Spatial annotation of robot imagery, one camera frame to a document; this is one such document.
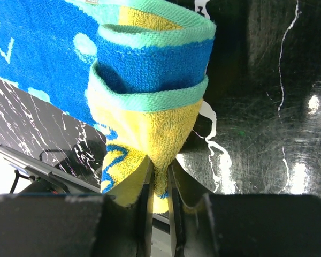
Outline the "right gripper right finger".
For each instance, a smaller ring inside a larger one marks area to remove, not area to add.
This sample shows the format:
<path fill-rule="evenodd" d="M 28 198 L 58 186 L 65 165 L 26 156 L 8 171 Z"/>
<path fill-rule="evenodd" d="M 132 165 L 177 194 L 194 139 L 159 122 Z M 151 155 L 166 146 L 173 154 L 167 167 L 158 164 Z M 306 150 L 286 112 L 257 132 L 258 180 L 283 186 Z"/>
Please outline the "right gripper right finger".
<path fill-rule="evenodd" d="M 321 199 L 213 194 L 178 162 L 168 170 L 173 256 L 321 256 Z"/>

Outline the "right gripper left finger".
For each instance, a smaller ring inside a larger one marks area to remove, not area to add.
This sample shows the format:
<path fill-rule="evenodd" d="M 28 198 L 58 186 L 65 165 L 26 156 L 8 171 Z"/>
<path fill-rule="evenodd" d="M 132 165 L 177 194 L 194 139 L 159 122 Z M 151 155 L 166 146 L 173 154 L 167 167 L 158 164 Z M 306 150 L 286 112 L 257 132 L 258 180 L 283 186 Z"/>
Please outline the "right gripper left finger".
<path fill-rule="evenodd" d="M 0 195 L 0 256 L 150 256 L 153 166 L 107 194 Z"/>

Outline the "yellow blue crocodile towel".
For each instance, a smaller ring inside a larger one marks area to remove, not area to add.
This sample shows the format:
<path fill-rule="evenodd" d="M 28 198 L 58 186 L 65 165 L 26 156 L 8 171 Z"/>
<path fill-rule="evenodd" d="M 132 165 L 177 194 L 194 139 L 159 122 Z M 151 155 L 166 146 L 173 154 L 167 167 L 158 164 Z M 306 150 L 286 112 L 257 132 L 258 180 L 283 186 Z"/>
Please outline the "yellow blue crocodile towel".
<path fill-rule="evenodd" d="M 149 157 L 153 211 L 203 107 L 217 26 L 169 1 L 0 1 L 0 140 L 31 155 L 49 133 L 41 103 L 106 139 L 106 193 Z"/>

